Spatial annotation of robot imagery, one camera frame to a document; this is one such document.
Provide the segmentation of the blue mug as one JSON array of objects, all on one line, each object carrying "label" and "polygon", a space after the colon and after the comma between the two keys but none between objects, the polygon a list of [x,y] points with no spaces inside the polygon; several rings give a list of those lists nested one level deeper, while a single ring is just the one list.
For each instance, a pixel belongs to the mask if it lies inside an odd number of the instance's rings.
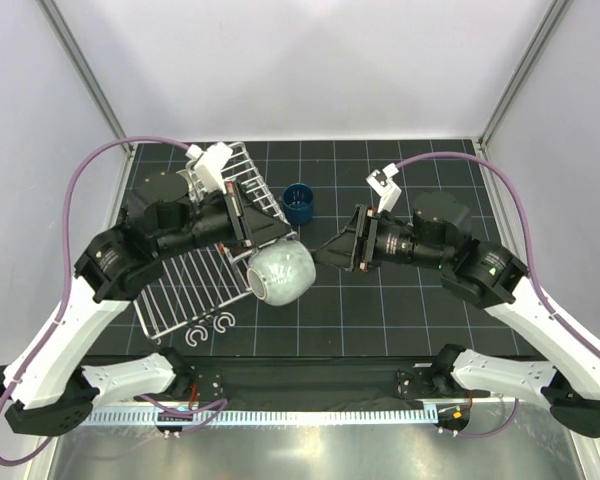
[{"label": "blue mug", "polygon": [[280,197],[283,213],[293,226],[309,223],[314,216],[314,192],[306,184],[289,185]]}]

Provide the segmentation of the grey speckled mug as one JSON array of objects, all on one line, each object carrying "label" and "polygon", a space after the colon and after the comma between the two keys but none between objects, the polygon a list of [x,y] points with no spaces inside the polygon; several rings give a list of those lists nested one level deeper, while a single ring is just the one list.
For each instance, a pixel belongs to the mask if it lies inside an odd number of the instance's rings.
[{"label": "grey speckled mug", "polygon": [[270,306],[284,306],[301,297],[315,282],[309,250],[299,241],[281,240],[258,250],[248,261],[252,293]]}]

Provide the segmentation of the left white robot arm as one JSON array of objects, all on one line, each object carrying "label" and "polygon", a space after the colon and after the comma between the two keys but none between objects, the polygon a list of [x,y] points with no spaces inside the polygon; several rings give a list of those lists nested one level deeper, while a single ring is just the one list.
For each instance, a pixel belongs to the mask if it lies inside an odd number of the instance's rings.
[{"label": "left white robot arm", "polygon": [[106,326],[164,276],[166,260],[214,244],[269,251],[291,235],[291,226],[243,187],[227,188],[195,203],[187,180],[167,173],[129,195],[121,220],[77,259],[57,313],[19,360],[0,366],[13,432],[57,437],[101,406],[143,394],[174,401],[188,395],[193,368],[172,348],[105,367],[82,360]]}]

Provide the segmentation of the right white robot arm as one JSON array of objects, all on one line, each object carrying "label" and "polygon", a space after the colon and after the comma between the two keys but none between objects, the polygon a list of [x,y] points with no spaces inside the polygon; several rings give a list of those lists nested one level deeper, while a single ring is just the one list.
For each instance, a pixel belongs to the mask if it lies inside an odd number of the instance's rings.
[{"label": "right white robot arm", "polygon": [[529,268],[507,248],[474,238],[469,209],[452,195],[420,195],[409,223],[359,205],[313,257],[348,272],[383,263],[439,271],[443,289],[507,325],[543,358],[508,360],[448,344],[431,364],[432,388],[442,396],[461,389],[504,394],[548,410],[571,431],[600,438],[600,341],[546,307]]}]

